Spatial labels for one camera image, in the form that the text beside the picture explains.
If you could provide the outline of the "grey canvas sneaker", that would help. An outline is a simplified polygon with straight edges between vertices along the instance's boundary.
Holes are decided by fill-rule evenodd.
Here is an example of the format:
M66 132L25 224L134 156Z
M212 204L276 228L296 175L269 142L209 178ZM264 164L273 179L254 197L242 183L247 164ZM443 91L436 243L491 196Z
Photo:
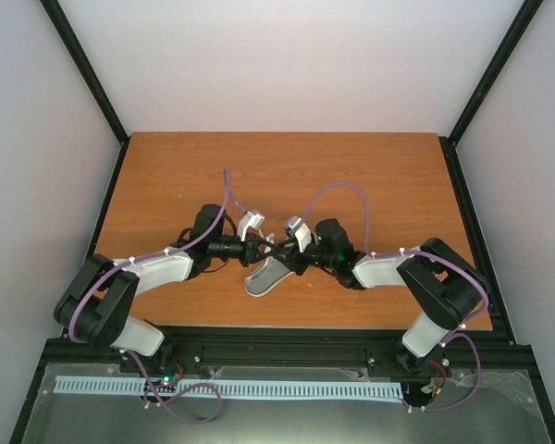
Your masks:
M263 297L292 274L293 272L276 257L267 257L244 279L244 288L252 297Z

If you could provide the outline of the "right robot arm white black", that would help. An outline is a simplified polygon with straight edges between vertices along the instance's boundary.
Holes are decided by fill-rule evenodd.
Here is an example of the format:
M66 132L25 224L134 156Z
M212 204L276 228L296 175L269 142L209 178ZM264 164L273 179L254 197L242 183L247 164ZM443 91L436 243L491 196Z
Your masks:
M315 231L286 226L281 247L271 247L262 265L263 291L291 274L314 266L349 290L400 286L413 295L421 313L401 337L395 351L399 368L411 374L465 321L488 308L487 280L439 238L395 253L354 248L335 218L319 222Z

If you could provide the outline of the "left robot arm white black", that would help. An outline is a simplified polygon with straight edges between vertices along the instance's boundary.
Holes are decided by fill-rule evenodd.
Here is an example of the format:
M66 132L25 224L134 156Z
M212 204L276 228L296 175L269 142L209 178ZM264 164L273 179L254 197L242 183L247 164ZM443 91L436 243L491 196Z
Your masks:
M132 351L152 371L166 371L174 350L158 327L130 316L136 296L196 278L209 271L215 258L255 267L245 279L245 290L253 297L266 295L291 273L286 252L257 233L260 214L248 213L226 235L223 229L230 221L225 210L209 203L202 206L192 228L184 229L161 252L118 260L90 256L55 306L55 321L78 342L96 350Z

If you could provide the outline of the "grey metal front plate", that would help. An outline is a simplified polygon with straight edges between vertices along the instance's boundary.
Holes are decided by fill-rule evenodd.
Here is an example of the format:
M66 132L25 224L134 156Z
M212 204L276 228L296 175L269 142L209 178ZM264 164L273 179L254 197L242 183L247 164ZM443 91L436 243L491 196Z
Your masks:
M17 443L548 443L524 371L485 371L410 388L383 401L236 401L55 394L57 376L140 377L116 365L51 364ZM223 367L214 380L388 382L351 370Z

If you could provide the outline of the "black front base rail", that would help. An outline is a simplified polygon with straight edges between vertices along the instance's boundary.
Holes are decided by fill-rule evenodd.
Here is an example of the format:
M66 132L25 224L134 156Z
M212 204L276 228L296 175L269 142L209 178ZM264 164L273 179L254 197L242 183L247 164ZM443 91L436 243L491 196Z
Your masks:
M142 358L148 373L161 376L184 371L209 378L223 367L318 367L365 371L370 377L417 382L435 375L484 370L539 370L530 347L501 334L472 331L436 347L426 358L413 358L401 348L398 330L314 330L232 327L170 327L162 350Z

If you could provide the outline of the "black aluminium frame post right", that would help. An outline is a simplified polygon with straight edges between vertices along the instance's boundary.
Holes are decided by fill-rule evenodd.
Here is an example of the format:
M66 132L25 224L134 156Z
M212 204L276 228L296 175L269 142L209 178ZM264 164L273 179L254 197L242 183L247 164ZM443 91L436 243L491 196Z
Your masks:
M525 0L520 5L448 136L451 148L458 147L463 135L543 3L543 0Z

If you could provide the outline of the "black aluminium frame post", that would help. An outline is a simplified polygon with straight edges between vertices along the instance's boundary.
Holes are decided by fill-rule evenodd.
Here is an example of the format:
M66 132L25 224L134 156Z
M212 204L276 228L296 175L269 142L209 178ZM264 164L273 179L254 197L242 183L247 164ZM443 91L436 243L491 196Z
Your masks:
M40 3L118 144L120 146L127 145L130 136L121 123L102 82L93 68L90 58L87 56L60 2L56 0L41 0Z
M458 147L463 135L543 3L543 0L525 0L520 5L448 136L451 148Z

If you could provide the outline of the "black aluminium frame post left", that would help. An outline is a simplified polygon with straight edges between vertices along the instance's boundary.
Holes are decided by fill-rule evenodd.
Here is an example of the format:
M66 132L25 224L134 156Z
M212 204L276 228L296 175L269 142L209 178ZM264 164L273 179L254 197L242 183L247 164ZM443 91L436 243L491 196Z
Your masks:
M40 3L118 144L120 146L127 145L130 136L121 123L102 82L93 68L90 58L87 56L60 2L56 0L41 0Z

